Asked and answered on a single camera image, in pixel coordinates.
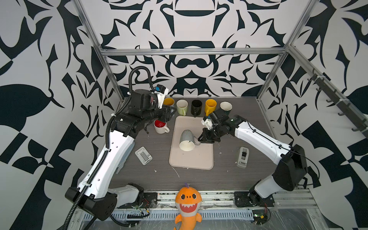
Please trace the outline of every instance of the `metal vent grille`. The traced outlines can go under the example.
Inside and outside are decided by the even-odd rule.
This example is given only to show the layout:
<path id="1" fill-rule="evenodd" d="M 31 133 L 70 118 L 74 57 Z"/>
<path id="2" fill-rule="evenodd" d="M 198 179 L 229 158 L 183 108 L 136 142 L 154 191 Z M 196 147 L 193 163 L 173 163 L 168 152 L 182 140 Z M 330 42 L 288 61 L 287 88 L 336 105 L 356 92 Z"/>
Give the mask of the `metal vent grille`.
<path id="1" fill-rule="evenodd" d="M 252 210 L 200 210 L 198 212 L 202 215 L 202 220 L 254 220 Z M 114 211 L 112 215 L 117 220 L 127 220 L 127 214 L 135 216 L 141 215 L 137 211 Z M 179 212 L 176 210 L 153 210 L 144 220 L 175 220 L 178 214 Z M 90 221 L 92 217 L 92 215 L 85 213 L 83 220 Z"/>

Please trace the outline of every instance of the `white debris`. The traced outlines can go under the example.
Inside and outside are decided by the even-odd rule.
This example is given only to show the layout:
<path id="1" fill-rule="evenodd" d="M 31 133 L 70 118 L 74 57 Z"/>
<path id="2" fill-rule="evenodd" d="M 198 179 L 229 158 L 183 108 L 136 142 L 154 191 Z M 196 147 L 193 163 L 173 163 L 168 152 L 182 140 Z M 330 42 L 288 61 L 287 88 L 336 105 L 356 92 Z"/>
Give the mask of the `white debris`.
<path id="1" fill-rule="evenodd" d="M 178 175 L 178 177 L 180 178 L 180 176 L 179 176 L 178 172 L 174 169 L 174 167 L 173 167 L 173 166 L 171 166 L 171 168 L 173 168 L 173 170 L 176 172 L 176 174 L 177 174 L 177 175 Z"/>

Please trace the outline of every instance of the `table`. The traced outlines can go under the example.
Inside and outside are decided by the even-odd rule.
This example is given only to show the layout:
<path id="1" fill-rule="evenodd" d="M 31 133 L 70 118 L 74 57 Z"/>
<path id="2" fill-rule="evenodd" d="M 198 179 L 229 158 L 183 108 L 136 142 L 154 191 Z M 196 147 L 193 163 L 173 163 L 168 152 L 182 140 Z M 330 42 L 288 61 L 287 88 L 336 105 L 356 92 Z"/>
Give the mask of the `table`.
<path id="1" fill-rule="evenodd" d="M 188 115 L 192 100 L 201 100 L 203 103 L 201 117 L 205 115 L 204 106 L 208 98 L 174 98 L 175 103 L 185 99 L 188 102 Z M 249 122 L 262 132 L 271 135 L 261 109 L 253 97 L 244 98 L 213 98 L 217 102 L 217 108 L 223 101 L 230 102 L 233 109 L 230 116 L 235 114 L 248 119 Z M 221 142 L 213 144 L 213 168 L 210 170 L 187 169 L 174 167 L 169 164 L 171 141 L 173 137 L 175 117 L 167 123 L 169 133 L 158 134 L 153 124 L 147 127 L 149 134 L 140 131 L 135 139 L 135 147 L 125 162 L 119 174 L 114 174 L 109 188 L 123 187 L 128 183 L 135 183 L 145 190 L 179 190 L 184 183 L 190 184 L 197 190 L 224 190 L 224 189 L 249 189 L 258 180 L 272 174 L 276 165 L 259 150 L 250 144 L 225 135 Z M 153 159 L 147 165 L 142 165 L 136 150 L 144 146 Z M 241 169 L 236 166 L 239 148 L 244 146 L 249 149 L 247 167 Z"/>

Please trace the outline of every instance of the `white mug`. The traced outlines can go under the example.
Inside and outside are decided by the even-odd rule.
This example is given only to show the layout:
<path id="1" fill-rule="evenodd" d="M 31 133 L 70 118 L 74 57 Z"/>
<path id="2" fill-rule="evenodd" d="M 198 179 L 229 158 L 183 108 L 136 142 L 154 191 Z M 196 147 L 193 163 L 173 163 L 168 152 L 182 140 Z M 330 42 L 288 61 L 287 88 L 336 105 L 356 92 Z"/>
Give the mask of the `white mug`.
<path id="1" fill-rule="evenodd" d="M 196 145 L 200 145 L 200 143 L 195 142 L 195 139 L 192 131 L 184 130 L 180 137 L 179 148 L 183 151 L 192 151 Z"/>
<path id="2" fill-rule="evenodd" d="M 167 124 L 165 122 L 155 120 L 153 125 L 155 127 L 156 132 L 159 134 L 170 132 L 170 129 L 167 127 Z"/>

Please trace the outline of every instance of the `mug handle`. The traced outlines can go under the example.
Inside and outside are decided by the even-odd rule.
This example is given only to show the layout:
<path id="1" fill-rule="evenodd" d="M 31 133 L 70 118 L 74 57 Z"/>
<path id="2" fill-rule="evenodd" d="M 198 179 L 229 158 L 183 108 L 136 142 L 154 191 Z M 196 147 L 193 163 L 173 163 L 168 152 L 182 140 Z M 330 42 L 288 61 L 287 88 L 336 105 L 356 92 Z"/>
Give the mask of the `mug handle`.
<path id="1" fill-rule="evenodd" d="M 193 135 L 193 137 L 194 137 L 194 144 L 195 144 L 195 145 L 200 145 L 200 144 L 201 144 L 200 142 L 196 143 L 196 141 L 198 141 L 198 138 L 197 138 L 197 137 L 195 137 L 194 135 Z"/>

